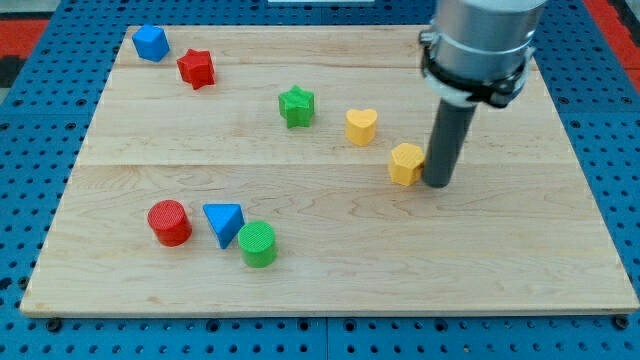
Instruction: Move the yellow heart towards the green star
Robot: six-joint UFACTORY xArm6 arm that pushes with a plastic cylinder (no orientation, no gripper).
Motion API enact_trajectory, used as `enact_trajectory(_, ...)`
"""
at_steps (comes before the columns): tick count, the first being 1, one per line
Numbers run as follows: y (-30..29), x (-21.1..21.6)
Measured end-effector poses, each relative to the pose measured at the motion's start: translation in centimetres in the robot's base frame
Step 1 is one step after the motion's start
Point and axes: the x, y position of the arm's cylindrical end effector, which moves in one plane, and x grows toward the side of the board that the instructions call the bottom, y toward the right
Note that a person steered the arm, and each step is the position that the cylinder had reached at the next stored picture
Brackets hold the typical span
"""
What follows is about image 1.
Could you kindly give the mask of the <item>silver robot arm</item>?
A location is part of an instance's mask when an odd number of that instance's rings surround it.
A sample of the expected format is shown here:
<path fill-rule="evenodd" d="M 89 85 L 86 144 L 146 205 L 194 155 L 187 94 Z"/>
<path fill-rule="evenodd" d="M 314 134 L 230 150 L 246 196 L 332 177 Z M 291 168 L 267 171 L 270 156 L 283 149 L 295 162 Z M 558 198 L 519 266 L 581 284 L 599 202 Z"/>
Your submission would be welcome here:
<path fill-rule="evenodd" d="M 424 41 L 424 74 L 469 91 L 528 70 L 545 0 L 438 0 Z"/>

